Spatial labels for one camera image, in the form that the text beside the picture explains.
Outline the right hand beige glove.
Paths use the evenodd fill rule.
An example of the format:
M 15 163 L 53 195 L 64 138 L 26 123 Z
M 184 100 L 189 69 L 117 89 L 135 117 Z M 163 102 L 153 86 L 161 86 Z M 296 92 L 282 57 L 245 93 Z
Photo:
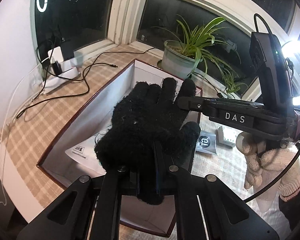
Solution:
M 236 139 L 237 149 L 244 154 L 247 162 L 244 188 L 260 187 L 263 182 L 262 172 L 282 172 L 291 162 L 297 148 L 289 145 L 287 148 L 268 150 L 261 157 L 257 156 L 257 143 L 249 133 L 242 132 Z M 300 192 L 300 158 L 281 178 L 278 188 L 280 198 L 287 202 Z

